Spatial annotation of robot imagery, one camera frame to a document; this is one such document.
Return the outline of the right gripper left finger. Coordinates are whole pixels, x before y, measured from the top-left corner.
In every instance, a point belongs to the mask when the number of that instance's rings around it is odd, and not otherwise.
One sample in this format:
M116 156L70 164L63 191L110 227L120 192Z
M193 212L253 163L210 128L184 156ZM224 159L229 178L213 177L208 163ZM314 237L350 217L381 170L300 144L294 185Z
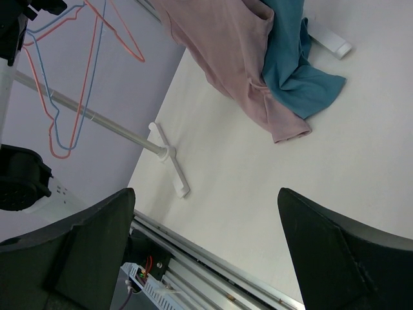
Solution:
M1 309L109 309L135 200L125 188L1 242Z

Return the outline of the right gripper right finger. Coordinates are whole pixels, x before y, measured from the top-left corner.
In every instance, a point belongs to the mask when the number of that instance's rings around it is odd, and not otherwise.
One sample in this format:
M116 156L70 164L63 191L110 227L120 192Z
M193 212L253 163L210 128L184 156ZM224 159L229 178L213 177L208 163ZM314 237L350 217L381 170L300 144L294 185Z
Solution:
M412 240L282 188L277 205L306 309L412 309Z

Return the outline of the blue hanger of striped top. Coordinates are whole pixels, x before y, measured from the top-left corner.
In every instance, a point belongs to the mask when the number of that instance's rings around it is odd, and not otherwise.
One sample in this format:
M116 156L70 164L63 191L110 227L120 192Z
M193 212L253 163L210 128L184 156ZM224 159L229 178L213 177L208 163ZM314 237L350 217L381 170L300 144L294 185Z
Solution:
M94 17L94 13L83 2L65 10L63 17L34 30L35 36L41 38L39 48L51 91L67 90L70 94L78 92L80 95ZM37 72L40 72L34 46L30 45L28 49ZM59 121L58 126L61 142L68 145L72 130L61 127Z

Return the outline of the mauve pink tank top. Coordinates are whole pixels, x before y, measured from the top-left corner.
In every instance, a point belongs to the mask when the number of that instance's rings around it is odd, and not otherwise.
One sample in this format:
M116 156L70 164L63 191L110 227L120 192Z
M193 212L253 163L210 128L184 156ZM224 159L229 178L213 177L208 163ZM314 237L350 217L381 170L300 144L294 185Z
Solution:
M275 143L311 133L276 100L262 78L274 11L261 1L152 1L162 25L202 68L207 81L232 98Z

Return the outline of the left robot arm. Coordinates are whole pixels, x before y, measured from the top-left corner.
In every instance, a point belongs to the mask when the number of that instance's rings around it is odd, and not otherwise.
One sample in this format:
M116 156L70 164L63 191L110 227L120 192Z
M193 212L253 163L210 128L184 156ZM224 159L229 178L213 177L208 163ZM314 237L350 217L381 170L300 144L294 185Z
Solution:
M41 76L41 67L44 66L47 81L52 87L62 87L63 78L73 73L75 76L69 80L75 84L74 94L78 96L78 101L86 103L87 91L80 86L80 80L86 71L86 52L89 47L97 46L99 23L89 20L86 25L86 34L71 35L69 30L74 28L74 24L67 22L39 41L38 47L26 47L18 54L18 69L33 79ZM13 84L3 143L39 153L55 174L49 182L51 197L45 197L25 209L26 213L51 212L55 216L63 216L86 208L86 203L57 178L62 176L66 181L74 180L83 150L76 138L77 131L85 127L85 118L77 117L56 101L40 100L37 90L18 81Z

